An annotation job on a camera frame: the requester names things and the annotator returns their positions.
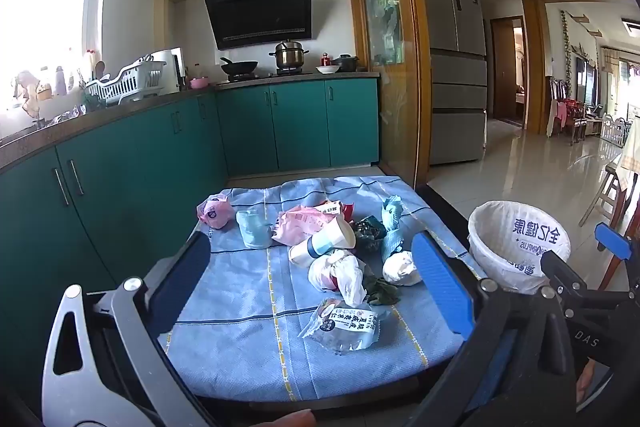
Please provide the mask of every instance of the trash can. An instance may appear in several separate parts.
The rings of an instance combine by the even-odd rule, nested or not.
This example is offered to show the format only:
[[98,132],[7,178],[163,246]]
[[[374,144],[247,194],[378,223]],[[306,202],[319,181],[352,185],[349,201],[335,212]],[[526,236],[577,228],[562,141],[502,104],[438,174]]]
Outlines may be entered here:
[[469,217],[469,252],[503,288],[533,294],[547,282],[540,258],[547,250],[566,261],[571,243],[553,217],[516,201],[489,201]]

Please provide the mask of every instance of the dish rack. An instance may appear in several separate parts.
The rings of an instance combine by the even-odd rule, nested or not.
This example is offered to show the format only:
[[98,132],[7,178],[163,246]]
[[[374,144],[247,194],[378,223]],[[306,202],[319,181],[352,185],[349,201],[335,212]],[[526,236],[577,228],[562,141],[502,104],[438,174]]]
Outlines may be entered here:
[[84,87],[84,92],[97,96],[106,105],[125,100],[140,100],[162,89],[160,79],[166,62],[143,60],[120,70],[113,80],[94,80]]

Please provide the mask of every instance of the refrigerator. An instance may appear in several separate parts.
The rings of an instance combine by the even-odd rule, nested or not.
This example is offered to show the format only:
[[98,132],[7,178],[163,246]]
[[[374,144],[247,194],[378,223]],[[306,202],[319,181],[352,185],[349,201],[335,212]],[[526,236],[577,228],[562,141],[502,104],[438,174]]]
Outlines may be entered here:
[[430,164],[484,152],[486,47],[479,0],[425,0],[431,48]]

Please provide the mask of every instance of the crumpled pink bag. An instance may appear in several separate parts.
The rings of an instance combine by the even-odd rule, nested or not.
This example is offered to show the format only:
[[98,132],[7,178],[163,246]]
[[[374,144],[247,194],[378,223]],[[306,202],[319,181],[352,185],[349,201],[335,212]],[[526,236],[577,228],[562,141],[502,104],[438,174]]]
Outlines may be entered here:
[[334,214],[323,214],[315,208],[297,205],[278,214],[273,238],[278,243],[295,247],[322,230],[324,225],[334,219]]
[[234,217],[235,211],[224,194],[214,194],[196,207],[196,214],[205,225],[218,230]]

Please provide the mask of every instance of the doorway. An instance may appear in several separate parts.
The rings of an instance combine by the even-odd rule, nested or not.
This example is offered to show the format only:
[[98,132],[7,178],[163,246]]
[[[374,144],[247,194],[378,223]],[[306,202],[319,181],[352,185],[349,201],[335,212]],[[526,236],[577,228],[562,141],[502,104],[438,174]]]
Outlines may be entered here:
[[527,45],[524,17],[491,19],[494,51],[494,118],[524,127]]

